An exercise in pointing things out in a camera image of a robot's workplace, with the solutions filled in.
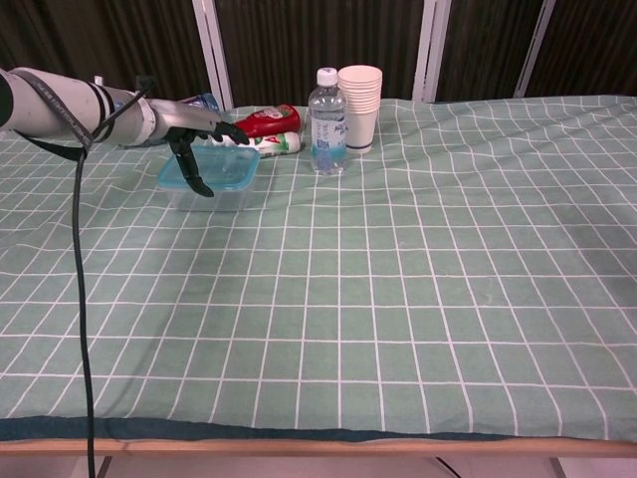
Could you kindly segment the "green checked tablecloth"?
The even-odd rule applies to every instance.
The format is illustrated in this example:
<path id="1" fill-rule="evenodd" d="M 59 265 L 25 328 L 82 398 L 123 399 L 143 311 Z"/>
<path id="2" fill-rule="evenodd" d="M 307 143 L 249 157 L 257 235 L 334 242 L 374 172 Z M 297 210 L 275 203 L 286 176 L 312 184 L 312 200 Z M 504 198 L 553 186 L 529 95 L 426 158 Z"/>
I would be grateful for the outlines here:
<path id="1" fill-rule="evenodd" d="M 386 100 L 236 212 L 175 209 L 169 154 L 85 167 L 98 437 L 637 443 L 637 98 Z"/>

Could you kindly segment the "small white green bottle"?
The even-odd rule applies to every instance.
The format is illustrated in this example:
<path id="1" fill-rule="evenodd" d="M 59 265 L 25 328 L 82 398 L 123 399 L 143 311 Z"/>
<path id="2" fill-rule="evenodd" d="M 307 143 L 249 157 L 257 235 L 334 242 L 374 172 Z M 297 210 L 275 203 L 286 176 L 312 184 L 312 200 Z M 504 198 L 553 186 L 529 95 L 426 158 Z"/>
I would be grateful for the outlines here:
<path id="1" fill-rule="evenodd" d="M 294 154 L 300 152 L 303 147 L 299 135 L 293 131 L 250 137 L 247 144 L 237 143 L 227 135 L 222 135 L 221 140 L 210 138 L 210 142 L 215 146 L 253 148 L 263 157 Z"/>

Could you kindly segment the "red ketchup squeeze bottle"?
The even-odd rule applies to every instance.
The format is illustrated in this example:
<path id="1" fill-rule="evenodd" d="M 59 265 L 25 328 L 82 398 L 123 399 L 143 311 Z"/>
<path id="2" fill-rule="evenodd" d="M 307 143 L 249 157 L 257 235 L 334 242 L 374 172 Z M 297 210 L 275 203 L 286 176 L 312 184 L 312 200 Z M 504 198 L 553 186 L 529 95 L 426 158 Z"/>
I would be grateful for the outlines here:
<path id="1" fill-rule="evenodd" d="M 234 122 L 234 126 L 247 137 L 261 137 L 285 132 L 298 132 L 302 128 L 302 119 L 297 109 L 281 104 L 258 110 L 244 119 Z"/>

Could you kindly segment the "blue translucent plastic lid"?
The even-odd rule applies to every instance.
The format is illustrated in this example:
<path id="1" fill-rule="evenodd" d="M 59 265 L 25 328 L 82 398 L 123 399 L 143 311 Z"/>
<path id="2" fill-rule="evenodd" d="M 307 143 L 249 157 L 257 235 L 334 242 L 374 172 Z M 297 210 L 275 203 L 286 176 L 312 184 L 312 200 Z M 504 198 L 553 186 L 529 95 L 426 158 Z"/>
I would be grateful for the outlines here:
<path id="1" fill-rule="evenodd" d="M 214 192 L 248 189 L 254 179 L 260 154 L 253 148 L 192 145 L 199 176 Z M 172 154 L 156 178 L 160 189 L 185 191 L 189 188 L 178 161 Z"/>

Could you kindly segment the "clear water bottle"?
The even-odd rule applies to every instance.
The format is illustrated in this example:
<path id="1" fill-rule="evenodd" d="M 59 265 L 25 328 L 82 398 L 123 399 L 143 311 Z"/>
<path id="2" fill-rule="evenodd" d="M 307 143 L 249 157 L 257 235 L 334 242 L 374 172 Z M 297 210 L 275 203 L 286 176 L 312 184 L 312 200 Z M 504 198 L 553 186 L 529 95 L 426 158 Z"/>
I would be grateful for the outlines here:
<path id="1" fill-rule="evenodd" d="M 322 175 L 340 174 L 346 156 L 346 99 L 338 87 L 337 70 L 317 70 L 317 86 L 309 97 L 313 170 Z"/>

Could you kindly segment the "stack of white paper cups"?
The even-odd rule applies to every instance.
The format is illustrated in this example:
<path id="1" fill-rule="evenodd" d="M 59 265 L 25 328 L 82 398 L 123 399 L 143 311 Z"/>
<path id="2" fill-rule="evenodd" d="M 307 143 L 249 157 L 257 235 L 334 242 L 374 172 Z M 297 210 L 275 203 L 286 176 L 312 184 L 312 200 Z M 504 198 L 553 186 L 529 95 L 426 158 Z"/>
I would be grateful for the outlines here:
<path id="1" fill-rule="evenodd" d="M 351 65 L 341 68 L 337 75 L 338 87 L 346 99 L 346 147 L 368 152 L 380 107 L 382 71 L 368 65 Z"/>

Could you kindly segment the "blue label drink bottle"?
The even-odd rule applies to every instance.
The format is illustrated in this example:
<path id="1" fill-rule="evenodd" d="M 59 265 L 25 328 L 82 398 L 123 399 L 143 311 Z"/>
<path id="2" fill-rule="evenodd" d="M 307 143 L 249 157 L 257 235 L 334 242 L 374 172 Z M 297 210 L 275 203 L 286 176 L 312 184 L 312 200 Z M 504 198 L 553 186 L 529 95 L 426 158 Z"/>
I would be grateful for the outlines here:
<path id="1" fill-rule="evenodd" d="M 223 122 L 216 100 L 201 94 L 179 101 L 148 100 L 154 114 L 154 130 L 143 139 L 123 143 L 122 147 L 152 147 L 161 144 L 190 144 L 195 137 L 206 139 Z"/>

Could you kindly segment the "white partition post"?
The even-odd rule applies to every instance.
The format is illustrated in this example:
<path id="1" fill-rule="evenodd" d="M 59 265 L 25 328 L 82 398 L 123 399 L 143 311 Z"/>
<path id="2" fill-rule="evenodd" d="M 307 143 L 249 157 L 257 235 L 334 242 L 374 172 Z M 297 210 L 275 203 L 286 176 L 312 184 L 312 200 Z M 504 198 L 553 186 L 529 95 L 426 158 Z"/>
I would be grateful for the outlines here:
<path id="1" fill-rule="evenodd" d="M 452 0 L 424 0 L 412 101 L 434 103 Z"/>
<path id="2" fill-rule="evenodd" d="M 210 90 L 223 110 L 234 107 L 225 50 L 214 0 L 192 0 Z"/>
<path id="3" fill-rule="evenodd" d="M 535 63 L 548 28 L 556 0 L 542 0 L 531 40 L 518 81 L 514 90 L 515 98 L 523 98 L 528 91 Z"/>

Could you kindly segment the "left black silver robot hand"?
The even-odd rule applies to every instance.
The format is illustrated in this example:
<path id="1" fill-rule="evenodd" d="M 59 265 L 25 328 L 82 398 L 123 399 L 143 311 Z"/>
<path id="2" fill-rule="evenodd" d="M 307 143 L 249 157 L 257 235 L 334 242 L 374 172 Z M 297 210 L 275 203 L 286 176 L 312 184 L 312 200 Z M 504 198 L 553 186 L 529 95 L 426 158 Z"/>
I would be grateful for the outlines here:
<path id="1" fill-rule="evenodd" d="M 177 101 L 149 100 L 155 115 L 155 126 L 149 139 L 162 139 L 175 154 L 179 169 L 187 185 L 203 197 L 213 197 L 213 190 L 200 177 L 191 143 L 196 137 L 213 136 L 221 140 L 229 136 L 235 143 L 248 144 L 246 134 L 220 115 Z"/>

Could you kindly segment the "clear plastic container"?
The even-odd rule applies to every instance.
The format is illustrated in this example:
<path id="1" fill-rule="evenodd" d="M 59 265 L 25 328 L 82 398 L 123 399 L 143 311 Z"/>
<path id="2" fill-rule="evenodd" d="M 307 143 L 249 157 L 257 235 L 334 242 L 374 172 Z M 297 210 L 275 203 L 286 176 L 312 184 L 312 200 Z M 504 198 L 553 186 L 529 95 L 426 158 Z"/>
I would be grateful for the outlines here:
<path id="1" fill-rule="evenodd" d="M 237 212 L 243 210 L 251 201 L 253 188 L 216 189 L 213 197 L 201 196 L 190 188 L 165 188 L 171 208 L 181 211 Z"/>

